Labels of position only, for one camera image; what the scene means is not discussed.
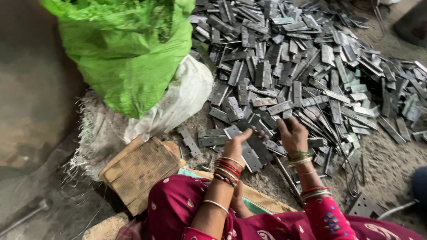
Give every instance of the maroon printed fabric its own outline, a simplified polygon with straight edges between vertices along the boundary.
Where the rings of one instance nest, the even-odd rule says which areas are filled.
[[[134,219],[119,230],[116,240],[213,240],[190,228],[208,189],[208,179],[173,175],[150,191],[148,217]],[[394,223],[344,216],[332,198],[312,201],[305,212],[257,214],[237,218],[232,209],[225,221],[224,240],[423,240]]]

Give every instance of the woman's right hand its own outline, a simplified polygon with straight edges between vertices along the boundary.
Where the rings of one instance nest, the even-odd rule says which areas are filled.
[[[277,119],[276,123],[282,144],[292,158],[292,152],[308,151],[308,130],[293,117],[287,121],[289,121],[290,130],[283,119]]]

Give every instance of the red bangle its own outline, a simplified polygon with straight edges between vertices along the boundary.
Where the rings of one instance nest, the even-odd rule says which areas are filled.
[[[233,169],[231,169],[231,168],[229,168],[229,167],[227,167],[227,166],[225,166],[225,165],[223,165],[223,164],[221,164],[221,163],[215,163],[215,165],[216,165],[217,167],[223,167],[223,168],[225,168],[226,170],[230,170],[233,174],[235,174],[235,175],[236,175],[236,177],[237,177],[237,178],[239,178],[239,177],[240,177],[240,174],[238,174],[236,171],[234,171]]]
[[[305,194],[305,193],[308,193],[308,192],[310,192],[310,191],[318,190],[318,189],[328,189],[328,190],[329,190],[329,188],[328,188],[328,187],[313,187],[313,188],[310,188],[310,189],[305,190],[304,192],[302,192],[302,193],[301,193],[301,195],[303,195],[303,194]]]
[[[217,161],[227,164],[227,166],[232,167],[236,172],[238,172],[239,174],[242,174],[236,167],[234,167],[233,165],[231,165],[229,162],[226,162],[226,161],[221,160],[221,159],[218,159]]]

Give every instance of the woman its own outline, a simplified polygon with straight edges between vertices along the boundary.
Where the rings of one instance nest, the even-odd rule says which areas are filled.
[[[116,239],[152,240],[422,240],[399,225],[342,212],[324,187],[308,156],[308,131],[297,120],[289,128],[277,120],[283,145],[295,166],[306,202],[304,212],[257,214],[242,201],[243,184],[238,180],[245,163],[241,143],[252,130],[229,141],[215,162],[214,179],[174,175],[159,181],[150,191],[146,229],[136,221],[123,227]]]

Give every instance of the woman's hand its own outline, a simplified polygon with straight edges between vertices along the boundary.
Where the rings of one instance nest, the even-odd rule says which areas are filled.
[[[243,203],[242,199],[243,194],[243,182],[239,180],[237,182],[237,187],[234,189],[233,198],[231,199],[230,207],[236,212],[236,217],[247,218],[253,214],[246,205]]]
[[[308,130],[293,117],[287,121],[289,121],[290,129],[283,119],[276,121],[285,150],[288,153],[308,151]]]
[[[242,164],[242,166],[245,166],[245,162],[243,161],[241,155],[242,155],[242,142],[246,141],[250,136],[252,135],[252,129],[246,129],[242,134],[233,137],[231,140],[229,140],[224,147],[224,153],[223,157],[226,158],[232,158],[239,163]],[[234,162],[229,162],[234,167],[238,168],[239,171],[242,171],[242,167]]]

